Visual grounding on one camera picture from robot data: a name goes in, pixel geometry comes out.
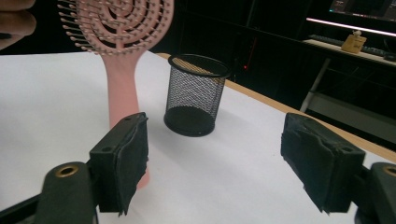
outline white table surface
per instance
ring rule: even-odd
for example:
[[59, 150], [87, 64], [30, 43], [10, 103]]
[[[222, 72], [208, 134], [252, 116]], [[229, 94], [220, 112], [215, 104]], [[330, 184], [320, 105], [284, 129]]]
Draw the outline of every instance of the white table surface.
[[[106, 72], [87, 52], [0, 56], [0, 210], [41, 191], [45, 174], [87, 161], [108, 131]], [[173, 133], [163, 123], [170, 66], [150, 52], [136, 70], [148, 115], [147, 187], [129, 214], [100, 223], [353, 223], [320, 213], [280, 156], [285, 114], [224, 89], [216, 128], [204, 137]], [[387, 161], [367, 154], [365, 165]]]

